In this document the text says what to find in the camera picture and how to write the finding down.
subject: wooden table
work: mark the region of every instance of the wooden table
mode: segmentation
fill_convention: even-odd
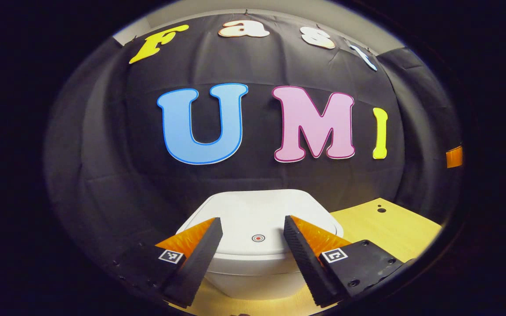
[[[441,226],[383,198],[332,212],[350,242],[368,239],[399,260],[419,256],[434,240]],[[288,298],[237,300],[230,298],[204,279],[191,306],[184,310],[197,316],[309,316],[329,309],[314,304],[307,286]]]

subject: circular sticker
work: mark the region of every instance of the circular sticker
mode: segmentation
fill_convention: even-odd
[[[251,238],[254,242],[262,242],[263,240],[265,240],[265,236],[261,235],[261,234],[257,234],[255,236],[253,236]]]

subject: white bin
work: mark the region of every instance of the white bin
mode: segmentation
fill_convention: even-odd
[[[231,298],[285,298],[305,285],[282,234],[287,215],[343,236],[343,228],[335,218],[301,190],[215,194],[205,200],[177,233],[219,217],[223,236],[205,278]]]

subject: black foam pad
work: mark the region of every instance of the black foam pad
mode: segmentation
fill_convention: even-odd
[[[341,300],[343,286],[325,272],[290,216],[285,217],[284,236],[315,304],[325,307]]]
[[[161,288],[167,302],[182,308],[192,304],[222,234],[220,218],[215,218],[185,265]]]

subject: pink letter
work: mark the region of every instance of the pink letter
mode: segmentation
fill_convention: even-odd
[[[351,96],[332,93],[322,115],[299,86],[278,86],[273,89],[273,96],[282,106],[282,145],[275,151],[278,162],[299,162],[306,156],[300,147],[300,132],[314,158],[322,154],[331,132],[331,146],[326,151],[329,158],[344,159],[355,154],[351,134],[351,109],[355,102]]]

